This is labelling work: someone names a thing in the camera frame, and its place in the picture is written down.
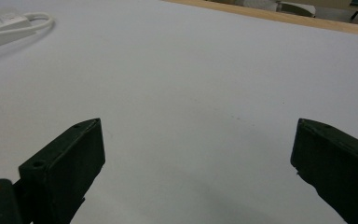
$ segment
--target tabletop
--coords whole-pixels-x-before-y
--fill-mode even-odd
[[[358,138],[358,35],[159,0],[0,1],[0,178],[82,120],[106,164],[74,224],[344,223],[290,165],[299,118]]]

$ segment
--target white power strip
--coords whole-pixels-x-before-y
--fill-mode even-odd
[[[46,22],[32,26],[32,20],[46,20]],[[53,19],[44,12],[26,13],[21,15],[15,8],[0,9],[0,46],[28,35],[35,34],[35,30],[50,26]]]

